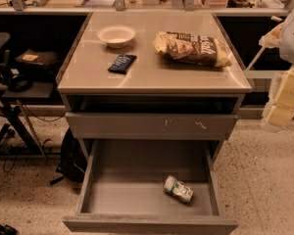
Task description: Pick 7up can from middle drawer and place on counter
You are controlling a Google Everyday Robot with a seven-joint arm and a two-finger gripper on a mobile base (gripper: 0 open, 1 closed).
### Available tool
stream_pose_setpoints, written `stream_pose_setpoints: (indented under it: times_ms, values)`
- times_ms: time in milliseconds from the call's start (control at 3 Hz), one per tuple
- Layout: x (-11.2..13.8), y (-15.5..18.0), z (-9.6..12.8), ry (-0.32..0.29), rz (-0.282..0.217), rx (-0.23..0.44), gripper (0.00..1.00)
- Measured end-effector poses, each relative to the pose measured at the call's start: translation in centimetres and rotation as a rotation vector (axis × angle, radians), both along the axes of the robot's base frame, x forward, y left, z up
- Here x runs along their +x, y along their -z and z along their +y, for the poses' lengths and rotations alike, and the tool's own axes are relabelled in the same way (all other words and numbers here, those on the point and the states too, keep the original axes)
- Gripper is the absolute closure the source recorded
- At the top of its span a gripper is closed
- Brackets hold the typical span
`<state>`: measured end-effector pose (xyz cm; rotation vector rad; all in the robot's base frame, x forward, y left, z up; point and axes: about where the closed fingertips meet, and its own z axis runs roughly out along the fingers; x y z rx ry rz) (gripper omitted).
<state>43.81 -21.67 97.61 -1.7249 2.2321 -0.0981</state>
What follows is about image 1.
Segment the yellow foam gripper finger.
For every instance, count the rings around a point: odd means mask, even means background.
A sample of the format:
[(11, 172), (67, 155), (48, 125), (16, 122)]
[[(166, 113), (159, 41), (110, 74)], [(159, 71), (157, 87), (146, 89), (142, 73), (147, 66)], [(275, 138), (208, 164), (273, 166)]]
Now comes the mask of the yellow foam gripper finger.
[(283, 128), (294, 118), (294, 66), (276, 72), (263, 110), (262, 128)]
[(278, 24), (271, 31), (263, 35), (259, 40), (259, 45), (265, 48), (278, 48), (281, 30), (282, 23)]

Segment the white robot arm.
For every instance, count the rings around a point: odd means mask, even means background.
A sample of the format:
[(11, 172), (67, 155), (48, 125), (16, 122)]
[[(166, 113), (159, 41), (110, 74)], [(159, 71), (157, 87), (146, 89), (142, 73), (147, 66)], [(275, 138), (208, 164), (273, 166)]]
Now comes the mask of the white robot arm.
[(294, 9), (283, 23), (264, 35), (259, 44), (278, 48), (280, 58), (291, 64), (289, 70), (273, 76), (269, 101), (263, 111), (263, 129), (276, 132), (294, 118)]

